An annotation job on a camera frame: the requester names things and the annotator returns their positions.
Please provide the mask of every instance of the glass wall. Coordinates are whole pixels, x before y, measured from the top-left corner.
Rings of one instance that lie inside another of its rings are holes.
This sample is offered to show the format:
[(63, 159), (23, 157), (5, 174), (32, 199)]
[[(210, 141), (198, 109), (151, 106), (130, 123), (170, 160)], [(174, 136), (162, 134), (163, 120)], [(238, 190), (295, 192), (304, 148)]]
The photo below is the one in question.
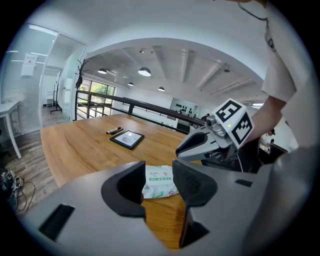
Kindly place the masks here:
[[(40, 80), (57, 34), (50, 29), (24, 24), (1, 63), (1, 103), (20, 101), (20, 119), (25, 133), (40, 128)], [(15, 134), (21, 132), (17, 110), (11, 114), (11, 124)]]

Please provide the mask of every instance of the wooden table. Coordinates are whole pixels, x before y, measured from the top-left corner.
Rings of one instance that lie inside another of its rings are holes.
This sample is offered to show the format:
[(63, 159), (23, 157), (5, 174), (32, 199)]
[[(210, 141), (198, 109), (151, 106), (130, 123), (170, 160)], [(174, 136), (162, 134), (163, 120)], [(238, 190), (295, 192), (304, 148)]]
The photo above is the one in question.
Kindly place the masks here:
[[(106, 131), (115, 127), (144, 134), (145, 138), (134, 150), (129, 150), (109, 140), (111, 136), (106, 135)], [(41, 130), (45, 158), (58, 186), (82, 175), (135, 161), (172, 166), (173, 159), (177, 158), (176, 148), (185, 136), (127, 114), (79, 120)], [(148, 227), (164, 245), (177, 250), (185, 214), (181, 196), (146, 199), (142, 205)]]

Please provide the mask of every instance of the white shirt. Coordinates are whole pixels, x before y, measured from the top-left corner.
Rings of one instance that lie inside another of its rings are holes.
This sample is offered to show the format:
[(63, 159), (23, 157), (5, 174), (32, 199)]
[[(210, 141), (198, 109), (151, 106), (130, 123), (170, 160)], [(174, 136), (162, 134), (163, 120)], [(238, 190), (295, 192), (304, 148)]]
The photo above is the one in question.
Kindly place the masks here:
[(270, 2), (266, 13), (266, 37), (270, 35), (274, 49), (268, 45), (269, 66), (262, 90), (287, 102), (281, 112), (300, 147), (320, 144), (320, 91), (312, 60), (290, 22)]
[(269, 65), (262, 91), (284, 102), (310, 79), (312, 61), (298, 34), (282, 13), (267, 2), (267, 42)]

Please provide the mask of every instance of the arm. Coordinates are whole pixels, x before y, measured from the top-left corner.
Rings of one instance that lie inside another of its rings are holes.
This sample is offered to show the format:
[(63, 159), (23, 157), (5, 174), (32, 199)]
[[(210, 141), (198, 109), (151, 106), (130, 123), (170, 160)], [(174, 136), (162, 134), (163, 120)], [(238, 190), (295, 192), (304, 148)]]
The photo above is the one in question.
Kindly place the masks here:
[(254, 129), (246, 140), (246, 143), (259, 138), (261, 135), (273, 129), (282, 117), (281, 109), (285, 104), (284, 101), (269, 96), (259, 111), (252, 117)]

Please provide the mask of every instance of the window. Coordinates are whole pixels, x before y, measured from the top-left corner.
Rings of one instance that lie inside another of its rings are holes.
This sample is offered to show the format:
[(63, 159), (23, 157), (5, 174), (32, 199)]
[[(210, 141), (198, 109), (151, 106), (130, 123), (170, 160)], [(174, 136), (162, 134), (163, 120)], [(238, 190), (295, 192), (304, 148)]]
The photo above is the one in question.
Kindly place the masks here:
[[(81, 103), (83, 105), (88, 105), (88, 99), (89, 99), (89, 95), (87, 94), (83, 94), (81, 93), (81, 91), (86, 91), (86, 92), (93, 92), (93, 93), (98, 93), (98, 94), (104, 94), (104, 95), (114, 95), (115, 94), (115, 90), (116, 88), (104, 83), (100, 83), (100, 82), (95, 82), (95, 81), (91, 81), (91, 80), (87, 80), (87, 79), (83, 79), (82, 80), (82, 84), (79, 88), (79, 93), (78, 93), (78, 103)], [(109, 98), (103, 98), (103, 97), (99, 97), (99, 96), (91, 96), (91, 101), (95, 102), (95, 103), (104, 103), (104, 104), (108, 104), (110, 105), (110, 107), (112, 106), (112, 99)], [(89, 118), (92, 117), (101, 117), (102, 114), (104, 113), (106, 115), (111, 115), (111, 109), (109, 107), (93, 107), (95, 108), (95, 110), (101, 112), (98, 113), (94, 110), (91, 109), (92, 107), (90, 107), (89, 110)], [(77, 114), (79, 116), (81, 116), (82, 118), (86, 119), (87, 118), (87, 107), (86, 106), (81, 106), (79, 105), (77, 107)]]
[[(113, 96), (115, 94), (115, 89), (116, 89), (115, 87), (104, 84), (104, 83), (83, 79), (79, 90)], [(79, 97), (83, 98), (83, 99), (88, 99), (88, 95), (86, 95), (86, 94), (79, 94)], [(106, 103), (106, 104), (112, 105), (112, 99), (109, 99), (109, 98), (92, 96), (91, 100), (93, 102), (97, 102), (97, 103)], [(78, 102), (81, 103), (81, 102), (86, 102), (86, 101), (79, 99)]]

